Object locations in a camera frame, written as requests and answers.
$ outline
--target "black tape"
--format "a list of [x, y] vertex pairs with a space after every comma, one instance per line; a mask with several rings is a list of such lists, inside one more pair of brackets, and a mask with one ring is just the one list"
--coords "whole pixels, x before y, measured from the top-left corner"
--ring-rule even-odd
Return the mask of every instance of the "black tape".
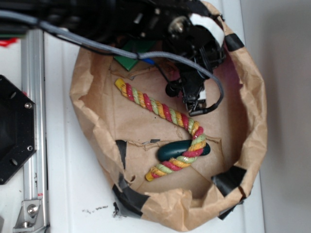
[[[222, 193], [222, 195], [225, 197], [230, 192], [232, 192], [233, 189], [240, 186], [245, 173], [246, 173], [245, 169], [237, 167], [237, 166], [232, 166], [229, 169], [229, 171], [213, 176], [212, 181], [217, 186], [217, 188]], [[244, 199], [245, 197], [243, 197], [237, 205], [243, 204]], [[234, 210], [234, 208], [237, 205], [229, 209], [226, 209], [224, 211], [221, 211], [218, 218], [221, 220], [224, 220], [228, 216], [228, 214], [230, 214]]]
[[141, 209], [149, 196], [131, 189], [122, 174], [119, 176], [119, 187], [122, 189], [122, 192], [116, 185], [112, 187], [119, 209], [118, 215], [140, 218], [142, 215]]
[[238, 35], [236, 35], [235, 33], [226, 35], [225, 36], [225, 43], [226, 43], [227, 48], [230, 52], [233, 52], [235, 50], [238, 50], [238, 49], [244, 47], [243, 42], [240, 40]]
[[120, 151], [123, 167], [125, 169], [125, 157], [126, 157], [126, 144], [127, 143], [126, 141], [123, 141], [123, 140], [116, 140], [116, 143]]

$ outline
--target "braided rope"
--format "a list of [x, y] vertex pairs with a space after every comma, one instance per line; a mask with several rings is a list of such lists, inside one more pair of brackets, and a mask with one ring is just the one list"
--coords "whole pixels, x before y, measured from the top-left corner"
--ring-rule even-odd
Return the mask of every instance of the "braided rope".
[[161, 164], [153, 166], [146, 174], [146, 180], [152, 181], [155, 178], [171, 174], [174, 171], [179, 171], [196, 161], [197, 157], [202, 154], [203, 148], [206, 146], [206, 135], [203, 133], [204, 130], [199, 122], [154, 100], [147, 94], [141, 93], [130, 84], [125, 83], [122, 79], [117, 79], [115, 85], [121, 91], [122, 95], [127, 97], [130, 101], [139, 104], [141, 107], [154, 112], [156, 115], [159, 115], [163, 119], [167, 119], [175, 125], [183, 127], [192, 136], [192, 142], [187, 151], [183, 152], [183, 154], [176, 159], [171, 158], [169, 161], [164, 161]]

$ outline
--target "metal bracket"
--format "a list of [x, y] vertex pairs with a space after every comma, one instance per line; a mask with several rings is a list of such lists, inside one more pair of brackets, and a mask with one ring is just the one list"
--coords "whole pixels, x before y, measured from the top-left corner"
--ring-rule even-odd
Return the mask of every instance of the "metal bracket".
[[35, 152], [35, 104], [0, 75], [0, 184]]
[[13, 233], [34, 232], [44, 226], [41, 200], [24, 200]]

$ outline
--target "brown paper bag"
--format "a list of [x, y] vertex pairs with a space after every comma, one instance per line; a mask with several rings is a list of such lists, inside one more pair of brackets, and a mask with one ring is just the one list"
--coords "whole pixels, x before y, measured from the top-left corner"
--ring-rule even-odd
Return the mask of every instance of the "brown paper bag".
[[[112, 57], [81, 49], [70, 90], [81, 128], [118, 197], [117, 204], [178, 231], [192, 230], [248, 197], [266, 153], [263, 79], [218, 10], [210, 4], [207, 7], [226, 35], [227, 58], [214, 70], [224, 86], [225, 98], [217, 110], [194, 117], [205, 129], [211, 153], [200, 156], [190, 167], [152, 182], [144, 178], [158, 163], [159, 147], [191, 139], [184, 129], [127, 100], [114, 86], [117, 78], [126, 78], [137, 90], [187, 114], [180, 98], [165, 94], [166, 81], [157, 68], [139, 63], [130, 73], [125, 72]], [[166, 60], [159, 62], [171, 77], [174, 66]], [[212, 104], [219, 96], [218, 87], [212, 80], [205, 85]], [[145, 143], [152, 139], [159, 141]], [[123, 155], [117, 140], [126, 141]], [[212, 177], [230, 168], [246, 172], [236, 188], [224, 194]]]

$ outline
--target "bolt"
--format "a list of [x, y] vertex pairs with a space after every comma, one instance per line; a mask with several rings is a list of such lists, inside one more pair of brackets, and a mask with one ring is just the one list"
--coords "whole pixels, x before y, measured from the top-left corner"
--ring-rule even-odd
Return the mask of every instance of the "bolt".
[[30, 227], [29, 221], [22, 222], [21, 227], [22, 227], [22, 228], [28, 228], [28, 227]]
[[25, 108], [31, 109], [33, 105], [31, 103], [25, 103]]
[[179, 32], [182, 33], [184, 31], [184, 25], [182, 22], [176, 22], [174, 29]]
[[155, 8], [155, 14], [159, 15], [161, 13], [161, 10], [159, 8]]
[[37, 212], [38, 212], [38, 207], [34, 204], [31, 204], [27, 207], [27, 212], [30, 214], [30, 215], [35, 215]]

